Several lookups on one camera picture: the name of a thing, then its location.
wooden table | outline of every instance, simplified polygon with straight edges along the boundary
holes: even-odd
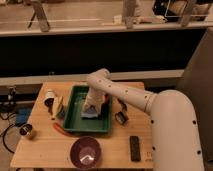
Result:
[[[13,156],[11,167],[15,168],[75,168],[70,160],[72,144],[80,137],[67,137],[53,128],[47,107],[44,105],[44,95],[47,89],[53,89],[57,95],[63,96],[67,106],[73,85],[85,84],[79,82],[47,82],[44,83],[33,107],[28,123],[37,131],[33,140],[21,138]],[[143,89],[141,82],[123,83]],[[129,121],[120,125],[114,114],[121,107],[113,98],[112,130],[108,135],[97,136],[102,149],[102,158],[98,168],[152,168],[150,118],[144,112],[128,105]],[[129,136],[140,138],[141,161],[130,160]]]

black cable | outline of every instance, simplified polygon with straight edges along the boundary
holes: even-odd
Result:
[[[0,134],[0,137],[2,137],[3,133],[4,133],[4,131]]]
[[[7,127],[7,129],[5,129],[5,131],[3,132],[3,135],[2,135],[2,141],[3,141],[4,147],[7,149],[7,151],[9,151],[9,152],[12,153],[12,154],[14,154],[14,151],[12,151],[12,150],[7,146],[7,144],[6,144],[6,142],[5,142],[5,137],[6,137],[6,135],[7,135],[7,132],[8,132],[11,128],[13,128],[14,126],[15,126],[14,124],[9,125],[9,126]]]
[[[2,120],[9,120],[9,119],[11,119],[15,114],[16,114],[16,113],[14,113],[14,112],[13,112],[13,113],[7,113],[7,116],[4,117],[3,114],[0,113],[0,118],[1,118]]]

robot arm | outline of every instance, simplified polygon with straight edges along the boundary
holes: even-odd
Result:
[[[106,92],[141,109],[150,114],[152,120],[155,171],[204,171],[197,120],[191,101],[176,90],[155,94],[114,83],[108,79],[109,75],[106,69],[88,75],[90,90],[85,108],[101,105],[100,96]]]

gray floor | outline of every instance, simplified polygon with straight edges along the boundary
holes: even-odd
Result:
[[[121,15],[123,9],[123,0],[60,1],[63,2],[42,3],[51,28],[94,27],[112,24],[114,16]],[[140,2],[142,16],[153,17],[152,7],[155,0],[141,0]],[[0,5],[0,31],[39,29],[37,19],[34,20],[30,29],[27,28],[33,12],[32,6],[23,3]],[[213,21],[213,6],[206,21]]]
[[[8,121],[3,121],[0,119],[0,133],[5,130],[9,125]],[[17,143],[20,139],[18,134],[18,129],[16,127],[12,128],[7,136],[6,136],[6,143],[8,144],[9,148],[12,150],[16,149]],[[0,138],[0,170],[1,171],[11,171],[10,169],[10,161],[12,159],[13,154],[8,152],[2,143],[2,138]]]

purple bowl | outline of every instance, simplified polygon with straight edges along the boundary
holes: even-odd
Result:
[[[82,170],[93,168],[99,161],[101,148],[98,141],[92,137],[81,137],[72,146],[70,158],[72,163]]]

